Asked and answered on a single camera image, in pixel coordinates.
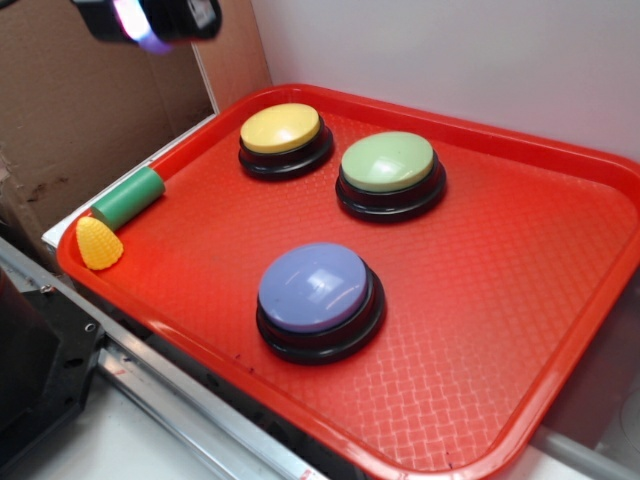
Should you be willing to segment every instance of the yellow corn toy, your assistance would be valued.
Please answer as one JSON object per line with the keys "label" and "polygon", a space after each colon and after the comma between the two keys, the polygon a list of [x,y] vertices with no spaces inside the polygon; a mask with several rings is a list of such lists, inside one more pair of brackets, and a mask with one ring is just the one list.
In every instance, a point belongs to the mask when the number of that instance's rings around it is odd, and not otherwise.
{"label": "yellow corn toy", "polygon": [[124,246],[104,223],[92,217],[82,217],[76,226],[80,255],[87,268],[103,270],[116,263]]}

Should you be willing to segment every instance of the cardboard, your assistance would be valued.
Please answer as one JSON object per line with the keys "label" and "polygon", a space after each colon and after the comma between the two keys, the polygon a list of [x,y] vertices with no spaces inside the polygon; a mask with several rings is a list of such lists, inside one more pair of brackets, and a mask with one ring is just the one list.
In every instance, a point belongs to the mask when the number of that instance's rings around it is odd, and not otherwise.
{"label": "cardboard", "polygon": [[189,44],[98,42],[71,2],[1,10],[0,44],[0,232],[51,263],[45,230],[213,110]]}
{"label": "cardboard", "polygon": [[222,27],[214,41],[194,44],[211,102],[225,110],[271,86],[251,0],[219,0]]}

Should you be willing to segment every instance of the green foam block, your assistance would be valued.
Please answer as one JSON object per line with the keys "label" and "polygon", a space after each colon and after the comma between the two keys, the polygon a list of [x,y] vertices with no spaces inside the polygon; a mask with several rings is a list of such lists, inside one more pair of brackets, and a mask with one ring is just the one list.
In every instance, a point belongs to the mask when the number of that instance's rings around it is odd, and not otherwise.
{"label": "green foam block", "polygon": [[91,206],[91,213],[116,231],[165,191],[160,175],[143,167]]}

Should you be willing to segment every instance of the blue button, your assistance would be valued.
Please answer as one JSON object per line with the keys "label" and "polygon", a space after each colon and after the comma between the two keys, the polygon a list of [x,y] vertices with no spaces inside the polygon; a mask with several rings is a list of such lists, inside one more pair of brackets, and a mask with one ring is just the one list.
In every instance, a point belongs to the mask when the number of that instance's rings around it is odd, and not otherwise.
{"label": "blue button", "polygon": [[267,269],[258,299],[269,320],[289,332],[318,333],[351,317],[367,294],[365,265],[341,245],[314,243]]}

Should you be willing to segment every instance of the light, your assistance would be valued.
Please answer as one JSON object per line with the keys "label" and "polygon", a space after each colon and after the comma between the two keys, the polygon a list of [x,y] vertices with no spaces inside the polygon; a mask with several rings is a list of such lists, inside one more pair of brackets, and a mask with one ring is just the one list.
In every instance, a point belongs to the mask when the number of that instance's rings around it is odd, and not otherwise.
{"label": "light", "polygon": [[171,46],[160,40],[151,29],[138,0],[113,0],[113,6],[125,33],[140,47],[158,54],[171,51]]}

